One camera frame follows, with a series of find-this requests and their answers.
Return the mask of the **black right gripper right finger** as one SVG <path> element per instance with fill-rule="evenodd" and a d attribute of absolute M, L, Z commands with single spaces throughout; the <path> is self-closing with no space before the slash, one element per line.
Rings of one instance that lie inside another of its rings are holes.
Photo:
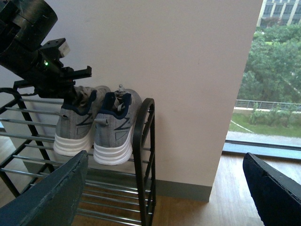
<path fill-rule="evenodd" d="M 277 169 L 246 153 L 243 171 L 247 185 L 265 226 L 301 224 L 301 185 Z"/>

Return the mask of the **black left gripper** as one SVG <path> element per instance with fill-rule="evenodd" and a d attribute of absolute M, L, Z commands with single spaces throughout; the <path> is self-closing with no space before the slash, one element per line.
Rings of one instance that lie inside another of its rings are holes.
<path fill-rule="evenodd" d="M 88 78 L 92 76 L 92 68 L 74 71 L 70 67 L 62 69 L 58 76 L 34 75 L 29 79 L 14 82 L 14 88 L 34 87 L 32 95 L 38 95 L 41 98 L 64 98 L 64 103 L 69 105 L 78 105 L 79 89 L 75 86 L 77 79 Z"/>

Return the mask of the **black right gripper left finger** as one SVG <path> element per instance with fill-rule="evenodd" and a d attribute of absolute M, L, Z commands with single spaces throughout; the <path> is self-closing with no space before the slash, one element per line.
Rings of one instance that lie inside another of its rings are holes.
<path fill-rule="evenodd" d="M 87 176 L 88 154 L 81 151 L 33 188 L 0 209 L 2 226 L 70 226 Z"/>

